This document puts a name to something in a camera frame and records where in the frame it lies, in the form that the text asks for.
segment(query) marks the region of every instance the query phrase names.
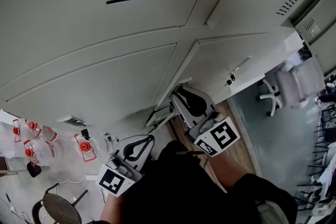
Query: black cable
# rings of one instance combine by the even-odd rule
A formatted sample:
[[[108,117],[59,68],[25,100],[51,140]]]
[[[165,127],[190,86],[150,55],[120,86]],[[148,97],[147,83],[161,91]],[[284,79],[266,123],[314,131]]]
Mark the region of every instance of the black cable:
[[[205,170],[205,165],[208,163],[208,160],[209,159],[206,159],[205,163],[204,163],[204,166],[203,166],[203,169]]]
[[[204,151],[177,151],[177,155],[204,155]]]
[[[106,204],[103,189],[101,188],[100,190],[101,190],[101,193],[103,194],[103,201],[104,201],[104,204]]]

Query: metal stool leg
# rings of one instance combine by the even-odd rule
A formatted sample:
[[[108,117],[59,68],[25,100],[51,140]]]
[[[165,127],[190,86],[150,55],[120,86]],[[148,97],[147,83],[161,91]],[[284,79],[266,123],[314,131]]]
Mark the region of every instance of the metal stool leg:
[[[79,197],[78,199],[73,203],[71,204],[73,207],[75,207],[75,205],[83,198],[83,196],[88,192],[88,190],[86,189]]]
[[[59,183],[54,184],[52,187],[48,188],[44,193],[48,193],[53,188],[56,188],[59,185]]]
[[[313,167],[313,168],[327,168],[327,166],[323,166],[323,165],[308,165],[308,167]]]
[[[328,142],[327,141],[321,141],[321,142],[315,143],[315,145],[322,144],[322,143],[328,143]]]
[[[321,158],[318,158],[318,159],[315,159],[314,160],[314,162],[317,162],[317,161],[319,161],[319,160],[321,160],[321,159],[323,159],[324,157],[321,157]]]
[[[307,208],[303,208],[303,209],[298,209],[298,212],[301,212],[301,211],[307,211],[307,210],[312,210],[314,208],[314,206],[312,207],[307,207]]]
[[[313,176],[313,175],[317,175],[317,174],[322,174],[323,172],[324,172],[324,170],[319,171],[319,172],[316,172],[316,173],[309,174],[308,176]]]
[[[295,200],[298,200],[298,201],[301,201],[303,202],[304,204],[310,204],[310,205],[315,205],[314,203],[312,202],[309,202],[309,201],[306,201],[306,200],[303,200],[303,199],[300,199],[298,197],[293,197]]]

